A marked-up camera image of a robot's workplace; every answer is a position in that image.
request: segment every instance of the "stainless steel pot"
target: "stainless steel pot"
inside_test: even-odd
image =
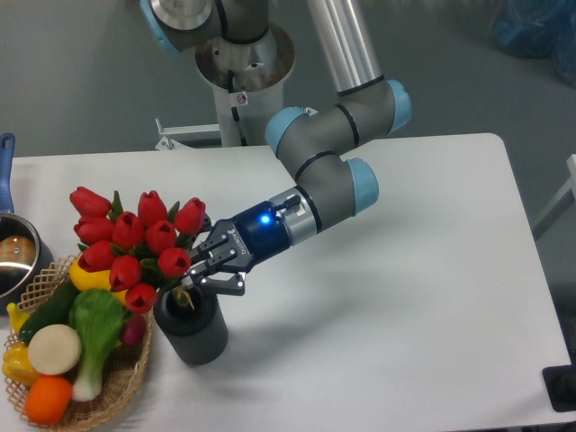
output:
[[[38,231],[14,214],[10,175],[15,142],[12,133],[0,137],[0,315],[8,303],[20,301],[26,285],[52,261]]]

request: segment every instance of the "blue joint cap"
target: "blue joint cap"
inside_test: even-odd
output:
[[[283,110],[274,114],[272,119],[266,125],[265,138],[266,142],[272,149],[275,155],[278,156],[278,146],[280,146],[280,140],[290,127],[294,120],[296,120],[301,115],[308,115],[306,110],[299,108],[297,106],[289,106]]]
[[[355,157],[346,162],[350,166],[354,183],[354,215],[356,216],[378,201],[380,188],[376,174],[362,159]]]
[[[396,112],[394,113],[394,123],[389,132],[396,131],[404,126],[412,117],[412,102],[410,96],[404,90],[404,85],[395,79],[386,81],[394,93],[394,100],[396,101]]]
[[[177,54],[179,52],[178,49],[172,45],[172,42],[170,42],[170,40],[164,34],[162,27],[160,27],[160,24],[158,24],[158,21],[156,21],[156,17],[152,13],[149,0],[140,0],[140,9],[144,13],[148,27],[152,30],[152,33],[160,45],[160,48],[166,54]]]

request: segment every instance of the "fake vegetable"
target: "fake vegetable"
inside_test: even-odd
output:
[[[39,425],[57,424],[72,396],[72,384],[61,376],[41,376],[28,391],[24,414]]]
[[[24,322],[26,322],[26,320],[30,317],[30,313],[22,312],[19,310],[18,306],[16,306],[16,303],[8,303],[8,306],[6,306],[6,311],[10,317],[10,327],[12,327],[14,331],[18,333]]]
[[[80,359],[80,337],[69,326],[53,324],[42,328],[28,345],[28,359],[41,374],[61,375]]]
[[[70,264],[68,271],[70,272],[70,280],[81,292],[93,288],[102,288],[103,290],[110,291],[110,270],[87,272],[78,265],[78,260],[75,259],[72,261],[72,264]],[[122,306],[126,306],[126,292],[113,292],[112,294],[118,299]]]
[[[88,290],[76,297],[68,320],[82,342],[80,370],[72,391],[74,401],[91,401],[100,394],[104,363],[122,333],[122,320],[122,305],[106,290]]]
[[[72,307],[74,299],[80,291],[74,286],[70,279],[59,286],[56,291],[47,299],[27,320],[23,323],[18,338],[22,342],[29,343],[32,337],[40,329],[51,324],[63,324],[68,319],[68,313]]]
[[[6,350],[2,373],[26,387],[33,385],[42,376],[28,360],[28,347],[23,342],[12,345]]]
[[[146,333],[146,320],[142,315],[134,317],[126,323],[120,336],[120,341],[126,347],[137,347]]]

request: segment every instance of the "wicker basket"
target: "wicker basket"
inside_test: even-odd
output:
[[[48,269],[42,270],[34,277],[18,303],[20,310],[33,312],[44,303],[68,276],[68,268],[74,259],[76,259],[75,256],[69,256],[57,263],[52,263]],[[151,312],[146,314],[145,318],[147,329],[140,346],[135,348],[120,346],[106,361],[102,392],[98,397],[89,402],[70,402],[64,417],[56,426],[45,427],[30,422],[23,413],[28,390],[22,384],[5,377],[8,400],[20,413],[20,419],[32,427],[49,431],[81,432],[102,425],[121,412],[137,393],[144,377],[150,350]],[[9,348],[18,341],[18,337],[12,330],[4,346]]]

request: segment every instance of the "red tulip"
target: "red tulip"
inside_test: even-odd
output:
[[[169,277],[184,275],[191,264],[190,256],[180,247],[164,249],[158,258],[158,267],[160,267],[164,275]]]
[[[168,215],[166,206],[160,199],[158,192],[143,193],[138,202],[138,217],[144,226],[151,227],[158,221],[163,221]]]
[[[116,256],[112,252],[112,243],[108,240],[96,241],[85,250],[78,259],[78,265],[86,272],[110,270]]]
[[[148,312],[157,299],[156,290],[147,283],[137,283],[126,292],[126,306],[136,314]]]
[[[150,250],[160,255],[164,249],[175,246],[176,230],[167,220],[159,220],[146,230],[144,238]]]
[[[112,232],[112,243],[124,250],[129,250],[142,241],[144,241],[144,224],[134,213],[125,211],[116,220]]]
[[[79,186],[70,194],[70,202],[81,216],[96,216],[103,218],[112,208],[112,203],[103,196]]]
[[[186,236],[197,234],[204,224],[206,204],[193,198],[180,209],[174,219],[176,229]]]
[[[140,261],[132,255],[117,257],[110,269],[110,291],[126,291],[140,281],[142,267]]]
[[[100,240],[111,240],[114,222],[108,218],[95,216],[81,216],[78,224],[74,226],[74,232],[87,245],[92,245]]]

